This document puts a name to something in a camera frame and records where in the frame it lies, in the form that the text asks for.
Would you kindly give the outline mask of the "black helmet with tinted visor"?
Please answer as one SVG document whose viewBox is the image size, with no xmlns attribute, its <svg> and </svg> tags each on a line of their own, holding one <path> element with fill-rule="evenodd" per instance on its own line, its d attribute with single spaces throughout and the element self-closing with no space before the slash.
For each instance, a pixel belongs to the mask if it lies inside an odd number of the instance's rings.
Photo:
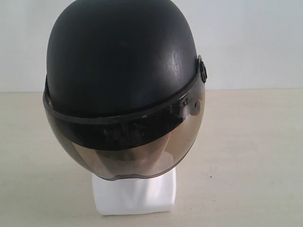
<svg viewBox="0 0 303 227">
<path fill-rule="evenodd" d="M 76 0 L 49 37 L 43 104 L 68 155 L 98 177 L 148 179 L 194 144 L 207 74 L 170 0 Z"/>
</svg>

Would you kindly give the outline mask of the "white foam mannequin head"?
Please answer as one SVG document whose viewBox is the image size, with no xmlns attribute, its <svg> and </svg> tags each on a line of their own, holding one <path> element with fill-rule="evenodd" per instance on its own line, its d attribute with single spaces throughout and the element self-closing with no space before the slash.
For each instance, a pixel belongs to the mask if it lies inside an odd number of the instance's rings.
<svg viewBox="0 0 303 227">
<path fill-rule="evenodd" d="M 155 178 L 106 181 L 92 176 L 97 211 L 104 216 L 168 212 L 177 190 L 176 169 Z"/>
</svg>

